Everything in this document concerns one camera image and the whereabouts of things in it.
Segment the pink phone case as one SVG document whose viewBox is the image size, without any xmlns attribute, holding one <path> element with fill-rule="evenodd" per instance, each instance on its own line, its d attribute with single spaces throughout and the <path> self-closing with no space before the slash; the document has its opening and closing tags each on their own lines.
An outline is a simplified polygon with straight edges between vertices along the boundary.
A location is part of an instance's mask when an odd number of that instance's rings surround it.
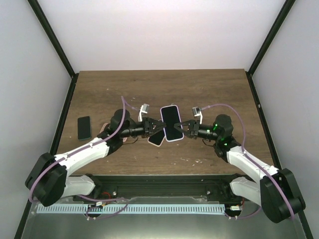
<svg viewBox="0 0 319 239">
<path fill-rule="evenodd" d="M 104 131 L 104 129 L 106 129 L 107 127 L 108 127 L 108 123 L 105 123 L 105 124 L 103 124 L 103 126 L 102 126 L 102 128 L 101 128 L 101 130 L 100 130 L 100 133 L 102 133 L 103 131 Z M 124 137 L 123 138 L 123 143 L 125 143 L 126 141 L 127 141 L 127 137 Z"/>
</svg>

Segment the black phone teal edge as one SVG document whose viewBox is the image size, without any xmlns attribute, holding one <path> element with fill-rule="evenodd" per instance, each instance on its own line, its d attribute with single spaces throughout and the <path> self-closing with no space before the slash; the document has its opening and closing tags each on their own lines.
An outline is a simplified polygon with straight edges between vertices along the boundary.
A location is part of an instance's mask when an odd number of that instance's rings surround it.
<svg viewBox="0 0 319 239">
<path fill-rule="evenodd" d="M 80 117 L 77 119 L 77 137 L 78 140 L 87 140 L 92 136 L 91 119 L 89 116 Z"/>
</svg>

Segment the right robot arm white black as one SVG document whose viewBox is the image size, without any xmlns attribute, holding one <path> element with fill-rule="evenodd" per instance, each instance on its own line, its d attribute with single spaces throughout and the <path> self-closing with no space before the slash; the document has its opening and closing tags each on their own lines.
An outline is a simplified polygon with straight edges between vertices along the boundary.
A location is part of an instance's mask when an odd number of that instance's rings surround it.
<svg viewBox="0 0 319 239">
<path fill-rule="evenodd" d="M 292 171 L 268 165 L 245 150 L 232 135 L 230 116 L 218 115 L 213 125 L 192 119 L 176 123 L 174 128 L 189 138 L 213 140 L 216 155 L 248 176 L 238 177 L 224 185 L 221 188 L 224 199 L 232 201 L 237 196 L 248 199 L 259 205 L 274 223 L 293 218 L 306 208 Z"/>
</svg>

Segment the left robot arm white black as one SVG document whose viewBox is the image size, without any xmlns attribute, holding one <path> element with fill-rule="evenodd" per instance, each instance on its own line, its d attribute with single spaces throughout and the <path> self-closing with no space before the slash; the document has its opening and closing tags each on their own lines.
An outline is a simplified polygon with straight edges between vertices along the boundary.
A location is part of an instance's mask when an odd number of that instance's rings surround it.
<svg viewBox="0 0 319 239">
<path fill-rule="evenodd" d="M 42 154 L 25 181 L 30 190 L 29 200 L 38 200 L 43 206 L 51 206 L 64 197 L 78 196 L 97 201 L 102 189 L 92 176 L 73 176 L 85 165 L 111 155 L 123 146 L 124 138 L 148 138 L 163 130 L 166 124 L 160 120 L 143 117 L 135 122 L 127 110 L 115 111 L 110 123 L 90 142 L 69 152 Z"/>
</svg>

